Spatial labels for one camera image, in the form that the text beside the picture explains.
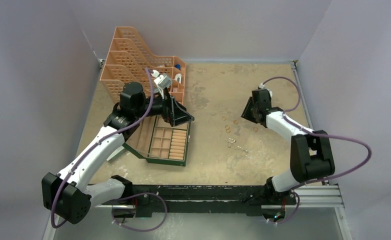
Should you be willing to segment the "green jewelry box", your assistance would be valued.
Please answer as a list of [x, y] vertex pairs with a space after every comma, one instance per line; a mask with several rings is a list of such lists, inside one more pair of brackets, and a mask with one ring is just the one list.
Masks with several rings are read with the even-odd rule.
[[159, 115], [146, 117], [122, 146], [147, 163], [184, 167], [190, 129], [190, 122], [171, 127]]

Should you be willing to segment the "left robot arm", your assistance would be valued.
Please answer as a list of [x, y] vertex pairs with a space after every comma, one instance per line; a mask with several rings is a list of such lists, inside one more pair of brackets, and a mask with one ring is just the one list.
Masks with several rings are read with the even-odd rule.
[[186, 107], [177, 102], [167, 89], [159, 96], [146, 97], [139, 82], [123, 86], [112, 113], [104, 121], [97, 136], [78, 157], [57, 174], [47, 173], [42, 181], [43, 205], [50, 210], [51, 226], [60, 228], [56, 217], [64, 222], [79, 223], [92, 207], [116, 200], [128, 204], [135, 198], [133, 184], [118, 175], [107, 181], [90, 185], [89, 182], [107, 158], [137, 130], [140, 123], [160, 115], [172, 127], [194, 121]]

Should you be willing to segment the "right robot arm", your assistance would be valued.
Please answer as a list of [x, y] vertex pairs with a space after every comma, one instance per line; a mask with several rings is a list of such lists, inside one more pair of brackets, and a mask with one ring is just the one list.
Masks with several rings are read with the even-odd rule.
[[251, 92], [242, 118], [274, 131], [290, 144], [289, 168], [267, 179], [264, 197], [277, 203], [291, 189], [310, 180], [329, 177], [335, 173], [335, 163], [330, 140], [323, 130], [310, 128], [285, 119], [283, 109], [272, 106], [267, 89]]

